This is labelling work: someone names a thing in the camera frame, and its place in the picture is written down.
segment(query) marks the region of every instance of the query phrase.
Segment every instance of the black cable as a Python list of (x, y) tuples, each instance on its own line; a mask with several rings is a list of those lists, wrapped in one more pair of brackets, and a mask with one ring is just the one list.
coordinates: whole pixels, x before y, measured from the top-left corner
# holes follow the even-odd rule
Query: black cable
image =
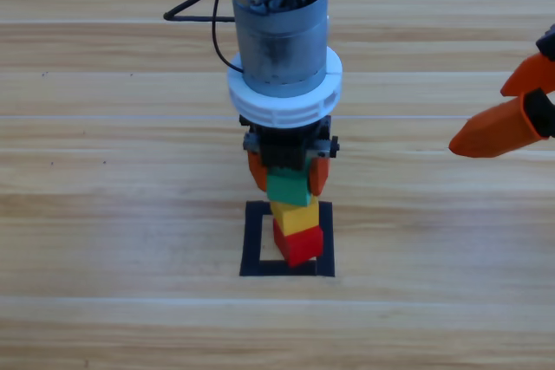
[[(182, 4), (166, 12), (164, 14), (164, 19), (170, 22), (211, 22), (213, 19), (212, 16), (176, 16), (178, 13), (190, 8), (200, 1), (201, 0), (186, 0)], [(222, 23), (232, 23), (235, 22), (235, 18), (233, 16), (222, 16), (218, 17), (217, 21)]]
[(234, 69), (235, 71), (237, 71), (239, 73), (243, 73), (243, 70), (241, 68), (235, 67), (233, 64), (228, 62), (219, 50), (218, 38), (216, 37), (216, 17), (218, 16), (218, 4), (219, 4), (219, 0), (215, 0), (214, 1), (214, 12), (212, 13), (212, 42), (214, 44), (214, 48), (216, 49), (216, 54), (218, 54), (219, 59), (222, 60), (222, 62), (225, 65), (227, 65), (229, 68)]

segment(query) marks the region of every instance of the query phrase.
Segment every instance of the green block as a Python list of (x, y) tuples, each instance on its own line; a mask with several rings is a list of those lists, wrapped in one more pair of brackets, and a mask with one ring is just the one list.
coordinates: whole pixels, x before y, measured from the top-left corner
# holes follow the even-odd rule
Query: green block
[(309, 167), (304, 171), (271, 168), (268, 171), (266, 194), (270, 201), (307, 207), (310, 203)]

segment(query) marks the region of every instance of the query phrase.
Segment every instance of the wooden table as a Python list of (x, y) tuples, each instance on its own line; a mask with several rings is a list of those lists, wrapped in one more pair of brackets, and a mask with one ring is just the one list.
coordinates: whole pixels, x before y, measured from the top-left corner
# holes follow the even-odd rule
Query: wooden table
[(0, 368), (555, 368), (554, 142), (447, 150), (555, 0), (330, 1), (330, 279), (238, 275), (264, 195), (182, 1), (0, 0)]

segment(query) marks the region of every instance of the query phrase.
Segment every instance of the toy block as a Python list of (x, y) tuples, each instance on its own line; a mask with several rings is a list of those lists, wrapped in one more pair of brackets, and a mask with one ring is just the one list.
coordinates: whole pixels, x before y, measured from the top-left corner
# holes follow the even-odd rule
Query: toy block
[(251, 170), (252, 177), (257, 183), (260, 191), (266, 192), (268, 168), (262, 165), (262, 158), (259, 153), (248, 152), (249, 156), (249, 169)]
[(310, 164), (309, 184), (310, 192), (317, 197), (322, 194), (323, 187), (330, 175), (330, 159), (314, 158)]
[(310, 203), (308, 173), (270, 169), (267, 175), (267, 194), (270, 201), (308, 206)]
[(307, 207), (279, 202), (270, 202), (271, 213), (286, 236), (307, 230), (320, 224), (320, 205), (318, 198), (312, 196)]
[(323, 254), (323, 232), (320, 225), (285, 236), (278, 222), (273, 222), (274, 242), (290, 268)]

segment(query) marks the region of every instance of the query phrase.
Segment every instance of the black square outline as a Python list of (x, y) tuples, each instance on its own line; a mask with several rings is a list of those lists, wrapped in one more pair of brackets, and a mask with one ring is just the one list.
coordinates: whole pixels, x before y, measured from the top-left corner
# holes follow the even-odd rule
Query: black square outline
[(325, 276), (335, 277), (336, 265), (333, 240), (333, 205), (320, 202), (320, 227), (323, 231), (323, 254), (291, 269), (285, 260), (260, 260), (262, 221), (271, 215), (267, 201), (247, 201), (245, 236), (240, 276)]

